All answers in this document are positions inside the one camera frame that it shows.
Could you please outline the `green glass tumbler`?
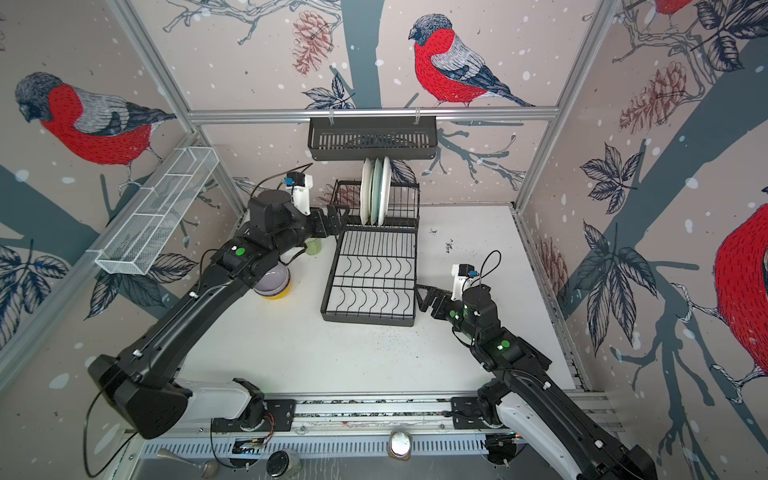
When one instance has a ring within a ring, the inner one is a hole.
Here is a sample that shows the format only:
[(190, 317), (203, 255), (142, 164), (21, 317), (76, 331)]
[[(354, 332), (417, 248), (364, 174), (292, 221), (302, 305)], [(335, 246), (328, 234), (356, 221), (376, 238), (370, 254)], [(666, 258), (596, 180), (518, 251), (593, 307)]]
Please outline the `green glass tumbler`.
[(311, 238), (305, 242), (306, 254), (309, 256), (317, 256), (322, 251), (322, 240), (319, 238)]

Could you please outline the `lilac ceramic bowl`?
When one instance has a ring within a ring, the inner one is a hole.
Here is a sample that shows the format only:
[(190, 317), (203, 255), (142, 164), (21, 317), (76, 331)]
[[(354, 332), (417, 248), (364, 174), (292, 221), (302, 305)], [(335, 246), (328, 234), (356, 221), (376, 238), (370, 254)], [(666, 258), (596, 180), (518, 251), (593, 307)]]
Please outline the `lilac ceramic bowl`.
[(282, 289), (287, 283), (291, 282), (291, 273), (287, 266), (279, 263), (269, 270), (252, 289), (260, 295), (263, 292), (274, 292)]

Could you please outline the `yellow ceramic bowl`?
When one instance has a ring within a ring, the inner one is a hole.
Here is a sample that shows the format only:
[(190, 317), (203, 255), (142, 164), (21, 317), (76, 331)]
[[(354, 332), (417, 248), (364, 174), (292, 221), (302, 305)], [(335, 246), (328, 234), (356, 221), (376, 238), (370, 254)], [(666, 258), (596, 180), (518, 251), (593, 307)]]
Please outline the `yellow ceramic bowl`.
[(275, 290), (274, 292), (263, 292), (260, 296), (268, 300), (277, 300), (286, 297), (291, 291), (291, 283), (287, 283), (282, 289)]

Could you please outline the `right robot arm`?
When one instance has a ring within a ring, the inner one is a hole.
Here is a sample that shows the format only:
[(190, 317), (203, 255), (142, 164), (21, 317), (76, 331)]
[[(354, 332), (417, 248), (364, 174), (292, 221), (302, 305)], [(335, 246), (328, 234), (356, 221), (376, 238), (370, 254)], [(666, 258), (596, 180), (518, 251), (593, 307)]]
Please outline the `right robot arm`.
[(461, 293), (418, 285), (422, 312), (470, 337), (472, 356), (494, 379), (478, 389), (481, 417), (519, 434), (564, 479), (655, 479), (651, 456), (626, 447), (594, 422), (548, 376), (551, 360), (501, 324), (491, 289)]

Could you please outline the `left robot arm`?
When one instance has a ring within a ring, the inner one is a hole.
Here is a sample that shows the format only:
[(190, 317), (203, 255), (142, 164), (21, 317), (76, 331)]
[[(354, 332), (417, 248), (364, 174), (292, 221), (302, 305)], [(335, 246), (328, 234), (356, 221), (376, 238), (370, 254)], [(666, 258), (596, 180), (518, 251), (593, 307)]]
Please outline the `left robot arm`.
[(253, 383), (189, 382), (177, 379), (177, 371), (214, 322), (283, 254), (339, 234), (349, 214), (335, 205), (303, 213), (284, 190), (263, 191), (248, 208), (248, 223), (214, 252), (198, 285), (118, 356), (100, 355), (88, 368), (107, 403), (145, 439), (205, 419), (235, 420), (247, 429), (262, 423), (264, 394)]

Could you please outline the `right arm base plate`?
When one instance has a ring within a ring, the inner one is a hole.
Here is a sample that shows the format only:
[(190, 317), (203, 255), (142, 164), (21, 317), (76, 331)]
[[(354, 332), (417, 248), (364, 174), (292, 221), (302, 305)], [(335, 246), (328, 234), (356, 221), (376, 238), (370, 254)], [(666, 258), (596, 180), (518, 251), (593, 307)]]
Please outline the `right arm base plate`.
[(502, 424), (489, 423), (481, 413), (477, 396), (458, 396), (450, 399), (448, 417), (456, 430), (500, 429)]

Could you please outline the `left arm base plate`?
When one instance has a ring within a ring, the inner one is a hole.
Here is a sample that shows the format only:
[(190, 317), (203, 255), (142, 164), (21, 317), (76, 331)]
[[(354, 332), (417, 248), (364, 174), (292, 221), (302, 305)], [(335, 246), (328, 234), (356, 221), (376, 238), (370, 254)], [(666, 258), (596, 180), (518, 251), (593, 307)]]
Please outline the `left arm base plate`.
[(235, 419), (213, 419), (212, 431), (217, 434), (288, 432), (292, 427), (295, 410), (294, 399), (266, 399), (259, 405), (249, 405)]

